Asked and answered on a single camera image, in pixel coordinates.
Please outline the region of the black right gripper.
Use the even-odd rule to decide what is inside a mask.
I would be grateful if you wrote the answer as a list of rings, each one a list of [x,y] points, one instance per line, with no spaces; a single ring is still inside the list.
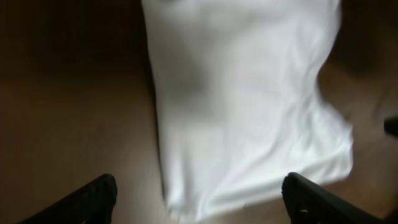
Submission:
[[[398,137],[398,117],[385,119],[384,131],[391,136]]]

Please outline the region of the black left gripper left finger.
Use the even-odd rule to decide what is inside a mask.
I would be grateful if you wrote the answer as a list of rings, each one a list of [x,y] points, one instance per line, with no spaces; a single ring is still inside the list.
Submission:
[[[118,188],[111,174],[103,174],[20,224],[110,224]]]

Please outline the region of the white printed t-shirt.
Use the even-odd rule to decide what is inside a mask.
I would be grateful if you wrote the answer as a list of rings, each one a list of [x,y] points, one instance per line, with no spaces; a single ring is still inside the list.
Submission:
[[[352,127],[318,73],[339,0],[143,0],[165,204],[200,222],[353,167]]]

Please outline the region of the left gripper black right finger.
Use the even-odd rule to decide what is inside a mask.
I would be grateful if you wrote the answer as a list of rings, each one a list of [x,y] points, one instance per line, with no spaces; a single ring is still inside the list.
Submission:
[[[289,173],[282,198],[292,224],[380,224],[384,221],[342,200],[298,173]]]

